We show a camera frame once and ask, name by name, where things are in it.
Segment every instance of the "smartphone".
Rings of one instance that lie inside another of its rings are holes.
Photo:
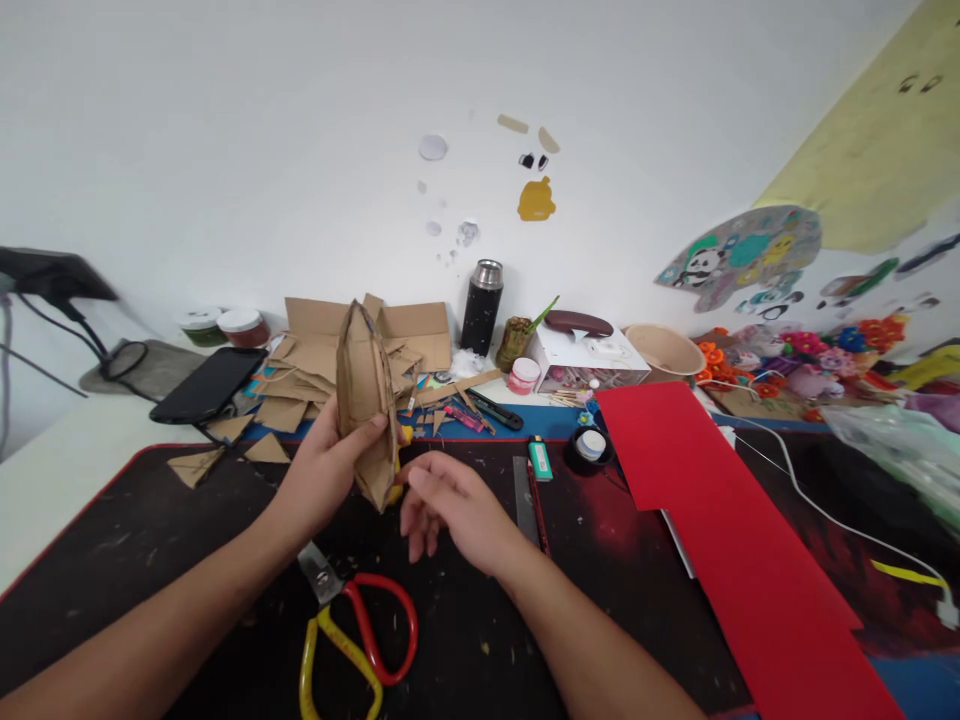
[[[266,356],[262,348],[220,348],[157,403],[150,419],[167,425],[193,425],[215,418]]]

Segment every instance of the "black thermos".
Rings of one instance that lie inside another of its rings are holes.
[[[470,278],[467,310],[463,314],[460,347],[483,356],[490,350],[493,326],[503,294],[503,265],[495,260],[481,260]]]

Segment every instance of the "yellow scissor handle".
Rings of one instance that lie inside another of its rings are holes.
[[[313,705],[313,657],[317,648],[318,625],[323,630],[323,634],[340,648],[340,652],[347,656],[357,670],[363,673],[367,683],[373,688],[373,705],[367,712],[367,720],[376,720],[377,715],[380,714],[380,706],[383,704],[383,685],[374,674],[363,651],[333,622],[329,605],[321,610],[316,618],[310,618],[310,622],[307,623],[307,639],[303,643],[303,660],[300,663],[300,717],[303,720],[320,720],[317,709]]]

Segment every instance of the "scissors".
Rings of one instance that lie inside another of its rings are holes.
[[[297,562],[310,582],[314,595],[320,601],[319,614],[315,618],[310,618],[307,623],[307,637],[303,645],[303,660],[300,663],[300,716],[303,720],[320,720],[313,705],[313,658],[317,647],[317,628],[319,627],[323,630],[324,635],[330,638],[331,642],[363,674],[370,687],[373,688],[373,705],[367,712],[367,720],[375,720],[383,703],[383,686],[393,687],[399,684],[409,672],[410,665],[413,664],[413,656],[417,652],[420,626],[417,623],[417,611],[413,607],[413,600],[398,583],[383,575],[357,573],[352,580],[344,582],[337,576],[333,567],[313,542],[308,543],[299,552]],[[363,598],[360,596],[361,585],[378,587],[393,593],[407,613],[410,641],[403,665],[395,673],[388,672],[383,665],[383,660],[380,659],[380,650],[377,647],[376,639],[373,637],[373,628],[370,626],[370,616],[367,614],[367,607],[363,604]],[[360,626],[360,636],[363,638],[366,656],[330,617],[330,604],[340,593],[350,598],[350,602],[353,604],[353,611],[357,616],[357,624]]]

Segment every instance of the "red foam sheet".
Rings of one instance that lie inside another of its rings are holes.
[[[856,614],[689,388],[597,399],[637,509],[670,511],[764,720],[902,718]]]

